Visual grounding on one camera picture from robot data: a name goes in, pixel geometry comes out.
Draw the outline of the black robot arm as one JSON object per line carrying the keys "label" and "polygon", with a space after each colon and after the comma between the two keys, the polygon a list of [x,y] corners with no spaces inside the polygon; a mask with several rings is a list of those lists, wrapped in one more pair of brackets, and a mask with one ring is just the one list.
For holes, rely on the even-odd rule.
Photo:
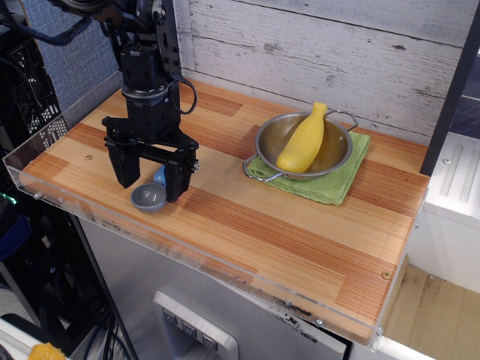
{"label": "black robot arm", "polygon": [[198,170],[197,141],[181,128],[190,114],[180,104],[182,76],[172,1],[53,1],[64,12],[103,25],[121,71],[127,117],[106,117],[106,147],[118,183],[129,188],[140,177],[140,159],[163,164],[166,200],[188,190]]}

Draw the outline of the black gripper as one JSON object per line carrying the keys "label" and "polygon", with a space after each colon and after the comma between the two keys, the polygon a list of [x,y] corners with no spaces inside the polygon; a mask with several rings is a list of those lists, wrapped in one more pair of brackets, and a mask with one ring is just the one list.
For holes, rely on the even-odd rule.
{"label": "black gripper", "polygon": [[200,169],[198,142],[180,129],[179,92],[151,93],[123,88],[127,116],[107,116],[106,146],[118,183],[129,188],[140,177],[140,159],[165,167],[166,201],[176,202],[188,190],[191,175]]}

